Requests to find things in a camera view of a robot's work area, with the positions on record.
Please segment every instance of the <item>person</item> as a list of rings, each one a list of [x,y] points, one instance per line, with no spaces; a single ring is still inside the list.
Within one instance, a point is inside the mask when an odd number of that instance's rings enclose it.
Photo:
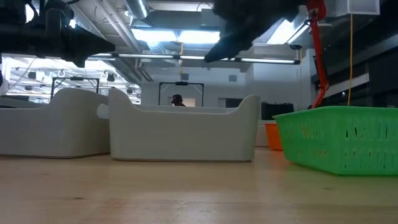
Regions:
[[[182,100],[182,96],[181,95],[176,94],[176,95],[173,96],[172,104],[174,106],[185,106],[182,102],[183,102],[183,100]]]

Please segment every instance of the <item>black cable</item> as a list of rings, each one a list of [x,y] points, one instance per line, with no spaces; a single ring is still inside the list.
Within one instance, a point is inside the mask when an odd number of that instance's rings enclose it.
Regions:
[[[67,4],[71,5],[71,4],[75,4],[78,3],[80,0],[72,0],[72,1],[68,1]]]

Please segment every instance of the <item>light fixture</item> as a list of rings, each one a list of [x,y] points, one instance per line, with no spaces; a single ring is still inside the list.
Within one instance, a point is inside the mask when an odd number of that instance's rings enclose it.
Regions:
[[[26,91],[32,91],[32,90],[33,90],[33,87],[31,87],[31,86],[25,86],[24,89],[25,89]]]
[[[181,55],[181,59],[184,60],[204,60],[205,56],[189,56],[189,55]]]
[[[127,94],[132,94],[132,93],[133,93],[133,90],[132,90],[131,87],[129,87],[129,88],[127,88],[126,92],[127,92]]]
[[[302,35],[308,28],[309,25],[303,23],[302,25],[294,29],[294,23],[289,22],[285,19],[275,30],[271,38],[268,40],[267,44],[291,44],[298,37],[300,37],[300,35]]]
[[[176,41],[177,36],[171,30],[140,30],[131,29],[137,40],[146,42]]]
[[[50,98],[50,94],[46,93],[6,93],[7,96],[40,96]]]
[[[115,81],[114,74],[113,73],[109,73],[108,77],[106,78],[106,80],[108,82],[114,82]]]
[[[36,79],[36,72],[29,72],[28,74],[27,74],[27,77],[28,78],[30,78],[30,79]]]
[[[275,30],[267,44],[284,44],[294,34],[294,24],[288,20],[284,20]]]
[[[65,72],[63,71],[63,69],[58,72],[58,77],[60,77],[60,78],[65,77]]]
[[[302,24],[300,27],[298,27],[294,31],[294,35],[287,41],[288,44],[291,44],[293,41],[295,41],[298,37],[300,37],[307,29],[309,28],[309,25],[307,24]]]
[[[33,19],[35,14],[33,9],[28,4],[25,5],[25,9],[26,9],[26,23],[28,23]]]
[[[70,22],[69,22],[69,26],[72,27],[72,28],[75,28],[76,27],[76,20],[71,19]]]
[[[105,61],[115,61],[115,60],[116,60],[116,58],[89,57],[87,60],[105,60]]]
[[[156,54],[119,54],[119,57],[129,58],[148,58],[148,59],[173,59],[173,55],[156,55]]]
[[[147,58],[147,59],[175,59],[175,60],[203,60],[204,56],[194,55],[158,55],[158,54],[112,54],[113,57],[127,57],[127,58]],[[278,63],[297,65],[299,60],[284,60],[277,58],[224,58],[224,62],[250,62],[250,63]]]
[[[178,37],[179,42],[186,44],[215,44],[220,40],[220,32],[185,30]]]

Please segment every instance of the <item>yellow cable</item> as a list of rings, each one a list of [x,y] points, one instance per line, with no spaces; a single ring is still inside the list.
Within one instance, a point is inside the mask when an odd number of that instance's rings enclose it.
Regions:
[[[351,87],[353,84],[353,45],[354,45],[354,16],[351,11],[351,38],[349,44],[349,89],[348,89],[348,106],[351,104]]]

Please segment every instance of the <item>red robot arm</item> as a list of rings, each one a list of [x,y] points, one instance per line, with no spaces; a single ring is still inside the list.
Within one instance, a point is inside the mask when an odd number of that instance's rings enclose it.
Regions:
[[[310,21],[310,26],[312,29],[313,44],[315,47],[315,58],[317,63],[317,72],[319,76],[319,87],[320,91],[317,99],[312,105],[312,108],[316,108],[323,100],[327,89],[329,89],[329,83],[326,78],[326,70],[323,66],[323,50],[322,42],[319,35],[318,21],[322,20],[326,16],[326,6],[324,0],[308,0],[307,10]]]

